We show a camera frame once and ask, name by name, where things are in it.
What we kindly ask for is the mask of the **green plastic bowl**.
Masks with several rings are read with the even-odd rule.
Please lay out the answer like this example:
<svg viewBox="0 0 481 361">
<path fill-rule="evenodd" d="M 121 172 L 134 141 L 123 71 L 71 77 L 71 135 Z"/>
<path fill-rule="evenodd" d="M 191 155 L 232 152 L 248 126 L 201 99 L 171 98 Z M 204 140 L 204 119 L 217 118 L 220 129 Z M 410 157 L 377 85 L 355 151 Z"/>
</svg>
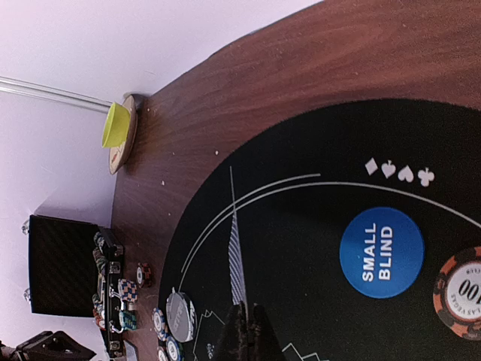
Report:
<svg viewBox="0 0 481 361">
<path fill-rule="evenodd" d="M 114 102 L 108 113 L 102 135 L 102 147 L 112 148 L 120 146 L 129 131 L 131 114 L 122 105 Z"/>
</svg>

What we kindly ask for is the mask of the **black poker set case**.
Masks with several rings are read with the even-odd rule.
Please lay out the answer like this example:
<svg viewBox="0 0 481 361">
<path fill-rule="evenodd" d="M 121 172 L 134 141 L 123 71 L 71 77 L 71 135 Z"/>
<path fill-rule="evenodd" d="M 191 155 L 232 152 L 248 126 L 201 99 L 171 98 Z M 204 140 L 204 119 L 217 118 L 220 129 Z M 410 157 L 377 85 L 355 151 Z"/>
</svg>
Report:
<svg viewBox="0 0 481 361">
<path fill-rule="evenodd" d="M 107 258 L 100 275 L 92 255 L 94 235 L 104 237 Z M 93 317 L 92 297 L 100 287 L 116 283 L 111 263 L 123 262 L 123 246 L 109 228 L 94 223 L 42 215 L 29 217 L 29 290 L 32 313 L 62 317 Z"/>
</svg>

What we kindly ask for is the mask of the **clear dealer button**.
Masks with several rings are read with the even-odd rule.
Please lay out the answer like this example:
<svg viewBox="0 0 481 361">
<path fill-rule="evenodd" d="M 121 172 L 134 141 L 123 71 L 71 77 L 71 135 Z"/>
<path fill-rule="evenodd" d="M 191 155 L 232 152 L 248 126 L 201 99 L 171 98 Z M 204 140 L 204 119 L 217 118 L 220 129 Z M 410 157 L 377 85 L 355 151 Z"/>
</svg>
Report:
<svg viewBox="0 0 481 361">
<path fill-rule="evenodd" d="M 168 328 L 181 343 L 192 341 L 197 329 L 197 316 L 192 300 L 184 292 L 174 288 L 166 300 Z"/>
</svg>

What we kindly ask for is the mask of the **round black poker mat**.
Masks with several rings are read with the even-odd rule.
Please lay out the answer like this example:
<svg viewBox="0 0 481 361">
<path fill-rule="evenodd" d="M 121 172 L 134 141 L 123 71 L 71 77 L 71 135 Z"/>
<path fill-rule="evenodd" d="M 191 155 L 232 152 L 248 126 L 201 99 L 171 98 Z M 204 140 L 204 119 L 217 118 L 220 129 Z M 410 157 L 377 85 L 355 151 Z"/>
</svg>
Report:
<svg viewBox="0 0 481 361">
<path fill-rule="evenodd" d="M 192 300 L 187 360 L 210 360 L 232 304 L 232 167 L 247 299 L 262 305 L 288 360 L 478 360 L 480 342 L 437 316 L 445 262 L 480 244 L 480 113 L 388 99 L 321 108 L 233 152 L 201 185 L 174 232 L 159 302 Z M 394 208 L 420 228 L 424 263 L 398 296 L 354 289 L 340 265 L 346 227 Z"/>
</svg>

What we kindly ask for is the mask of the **green blue 50 chip stack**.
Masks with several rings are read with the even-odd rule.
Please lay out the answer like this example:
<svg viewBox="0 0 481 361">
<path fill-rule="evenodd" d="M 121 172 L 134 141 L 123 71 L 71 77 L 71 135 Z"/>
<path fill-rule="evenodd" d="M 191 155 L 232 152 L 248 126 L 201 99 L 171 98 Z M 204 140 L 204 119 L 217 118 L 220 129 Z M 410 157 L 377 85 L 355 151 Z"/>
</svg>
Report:
<svg viewBox="0 0 481 361">
<path fill-rule="evenodd" d="M 120 331 L 135 331 L 137 329 L 137 319 L 135 314 L 130 311 L 122 310 L 119 312 Z"/>
</svg>

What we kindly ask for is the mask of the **green chip row in case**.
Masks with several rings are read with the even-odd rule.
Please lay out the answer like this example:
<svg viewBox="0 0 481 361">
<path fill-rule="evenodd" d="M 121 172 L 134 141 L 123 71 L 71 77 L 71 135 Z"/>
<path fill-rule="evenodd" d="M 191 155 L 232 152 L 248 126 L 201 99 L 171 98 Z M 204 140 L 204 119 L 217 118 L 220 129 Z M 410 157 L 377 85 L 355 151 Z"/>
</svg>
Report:
<svg viewBox="0 0 481 361">
<path fill-rule="evenodd" d="M 96 232 L 94 235 L 94 243 L 95 248 L 92 251 L 93 258 L 95 260 L 96 267 L 98 269 L 98 273 L 100 275 L 105 275 L 105 269 L 107 265 L 107 258 L 104 255 L 104 237 L 100 232 Z"/>
</svg>

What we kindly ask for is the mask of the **black orange 100 chip stack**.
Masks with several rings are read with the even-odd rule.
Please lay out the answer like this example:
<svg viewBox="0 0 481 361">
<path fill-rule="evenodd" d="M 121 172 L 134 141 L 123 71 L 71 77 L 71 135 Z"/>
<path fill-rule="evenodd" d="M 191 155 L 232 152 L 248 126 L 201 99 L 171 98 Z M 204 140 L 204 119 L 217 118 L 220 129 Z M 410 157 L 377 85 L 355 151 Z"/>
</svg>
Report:
<svg viewBox="0 0 481 361">
<path fill-rule="evenodd" d="M 153 284 L 153 273 L 150 265 L 146 262 L 139 262 L 136 271 L 137 283 L 140 288 L 148 288 Z"/>
</svg>

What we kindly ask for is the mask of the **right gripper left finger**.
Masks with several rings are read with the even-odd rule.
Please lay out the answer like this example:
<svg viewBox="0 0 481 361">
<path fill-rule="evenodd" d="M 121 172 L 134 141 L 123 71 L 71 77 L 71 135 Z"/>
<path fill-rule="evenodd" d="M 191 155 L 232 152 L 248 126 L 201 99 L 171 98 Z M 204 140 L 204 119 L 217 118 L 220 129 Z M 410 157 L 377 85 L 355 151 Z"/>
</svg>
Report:
<svg viewBox="0 0 481 361">
<path fill-rule="evenodd" d="M 249 359 L 248 326 L 244 303 L 232 305 L 213 353 L 213 360 Z"/>
</svg>

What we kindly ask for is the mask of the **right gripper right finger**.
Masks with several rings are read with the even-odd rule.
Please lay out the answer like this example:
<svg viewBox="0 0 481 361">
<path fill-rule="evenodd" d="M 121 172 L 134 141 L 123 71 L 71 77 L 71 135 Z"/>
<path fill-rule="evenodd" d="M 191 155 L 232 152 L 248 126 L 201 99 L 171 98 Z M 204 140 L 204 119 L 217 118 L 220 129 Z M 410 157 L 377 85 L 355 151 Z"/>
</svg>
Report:
<svg viewBox="0 0 481 361">
<path fill-rule="evenodd" d="M 286 361 L 265 308 L 254 304 L 250 316 L 250 360 Z"/>
</svg>

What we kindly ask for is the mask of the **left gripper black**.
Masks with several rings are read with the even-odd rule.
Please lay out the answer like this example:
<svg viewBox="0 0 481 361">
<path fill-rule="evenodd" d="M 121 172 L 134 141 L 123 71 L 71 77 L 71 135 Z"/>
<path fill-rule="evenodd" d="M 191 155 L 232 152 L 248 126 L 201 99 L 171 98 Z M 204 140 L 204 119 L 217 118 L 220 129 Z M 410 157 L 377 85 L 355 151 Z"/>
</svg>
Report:
<svg viewBox="0 0 481 361">
<path fill-rule="evenodd" d="M 91 360 L 95 356 L 63 331 L 43 331 L 16 347 L 1 342 L 1 360 Z"/>
</svg>

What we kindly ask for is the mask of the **single card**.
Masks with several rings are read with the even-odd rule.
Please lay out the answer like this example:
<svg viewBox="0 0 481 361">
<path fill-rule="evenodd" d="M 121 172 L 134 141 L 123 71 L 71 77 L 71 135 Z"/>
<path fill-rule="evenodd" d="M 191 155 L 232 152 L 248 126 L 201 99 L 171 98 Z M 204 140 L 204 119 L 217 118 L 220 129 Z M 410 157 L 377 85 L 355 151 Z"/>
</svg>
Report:
<svg viewBox="0 0 481 361">
<path fill-rule="evenodd" d="M 234 305 L 243 303 L 247 306 L 247 293 L 244 278 L 244 267 L 241 252 L 239 229 L 237 224 L 237 209 L 234 194 L 234 179 L 232 167 L 229 168 L 231 198 L 232 198 L 232 221 L 228 243 L 229 274 L 231 279 L 231 294 Z"/>
</svg>

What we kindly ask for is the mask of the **blue small blind button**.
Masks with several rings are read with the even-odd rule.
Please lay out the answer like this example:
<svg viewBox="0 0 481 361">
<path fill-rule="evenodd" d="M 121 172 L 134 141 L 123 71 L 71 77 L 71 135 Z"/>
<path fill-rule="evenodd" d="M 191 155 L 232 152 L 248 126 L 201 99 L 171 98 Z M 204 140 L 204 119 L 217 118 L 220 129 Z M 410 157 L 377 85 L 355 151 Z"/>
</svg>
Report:
<svg viewBox="0 0 481 361">
<path fill-rule="evenodd" d="M 425 242 L 420 228 L 405 213 L 370 208 L 346 227 L 339 255 L 343 274 L 354 289 L 374 299 L 389 299 L 418 278 Z"/>
</svg>

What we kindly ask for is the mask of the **blue white 10 chip stack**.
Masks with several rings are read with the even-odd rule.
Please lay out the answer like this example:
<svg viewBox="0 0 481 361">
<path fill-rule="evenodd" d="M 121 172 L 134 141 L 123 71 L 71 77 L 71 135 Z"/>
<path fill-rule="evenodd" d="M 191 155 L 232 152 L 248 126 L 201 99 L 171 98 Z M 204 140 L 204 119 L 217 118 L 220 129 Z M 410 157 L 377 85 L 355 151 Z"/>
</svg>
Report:
<svg viewBox="0 0 481 361">
<path fill-rule="evenodd" d="M 117 283 L 118 297 L 123 302 L 135 303 L 138 300 L 138 288 L 134 281 L 124 278 L 118 280 Z"/>
</svg>

